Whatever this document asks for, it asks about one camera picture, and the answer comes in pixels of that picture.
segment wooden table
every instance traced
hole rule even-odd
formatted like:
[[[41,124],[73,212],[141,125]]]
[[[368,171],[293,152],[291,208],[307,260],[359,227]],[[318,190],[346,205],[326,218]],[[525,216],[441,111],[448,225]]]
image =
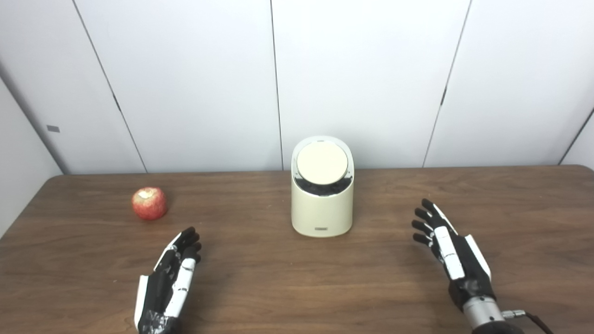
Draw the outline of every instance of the wooden table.
[[[130,208],[146,185],[170,199],[155,222]],[[442,267],[411,239],[423,197],[475,237],[502,309],[559,334],[594,328],[589,169],[357,170],[353,228],[328,239],[292,229],[289,185],[288,172],[50,179],[0,240],[0,333],[135,333],[138,276],[193,225],[203,261],[184,333],[469,334]]]

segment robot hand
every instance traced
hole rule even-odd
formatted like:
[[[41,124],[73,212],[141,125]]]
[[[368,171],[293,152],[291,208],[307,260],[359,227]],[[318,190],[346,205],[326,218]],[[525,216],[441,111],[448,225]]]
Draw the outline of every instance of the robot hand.
[[[134,310],[140,334],[179,334],[179,313],[200,262],[199,239],[193,227],[182,231],[165,247],[153,273],[140,276]]]
[[[471,235],[461,237],[437,205],[423,199],[425,210],[415,215],[425,222],[412,221],[412,226],[425,234],[413,239],[427,245],[443,264],[450,280],[448,291],[454,304],[464,312],[473,334],[523,334],[505,322],[491,287],[491,269]]]

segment cream cylindrical device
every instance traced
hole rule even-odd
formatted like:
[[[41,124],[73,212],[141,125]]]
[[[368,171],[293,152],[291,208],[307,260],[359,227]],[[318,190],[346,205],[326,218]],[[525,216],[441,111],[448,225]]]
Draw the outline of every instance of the cream cylindrical device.
[[[338,138],[302,140],[291,160],[291,220],[300,234],[335,237],[353,224],[355,166]]]

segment round lid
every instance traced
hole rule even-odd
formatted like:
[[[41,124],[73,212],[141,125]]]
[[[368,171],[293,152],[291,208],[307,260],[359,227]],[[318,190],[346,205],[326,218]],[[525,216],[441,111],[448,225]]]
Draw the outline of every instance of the round lid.
[[[297,155],[297,170],[314,184],[331,184],[346,174],[349,161],[338,145],[330,141],[315,141]]]

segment apple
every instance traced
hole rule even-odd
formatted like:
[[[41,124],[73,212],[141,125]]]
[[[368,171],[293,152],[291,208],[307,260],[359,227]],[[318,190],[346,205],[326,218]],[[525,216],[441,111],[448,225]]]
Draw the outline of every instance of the apple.
[[[142,219],[155,220],[167,212],[167,198],[160,188],[145,187],[132,196],[132,209]]]

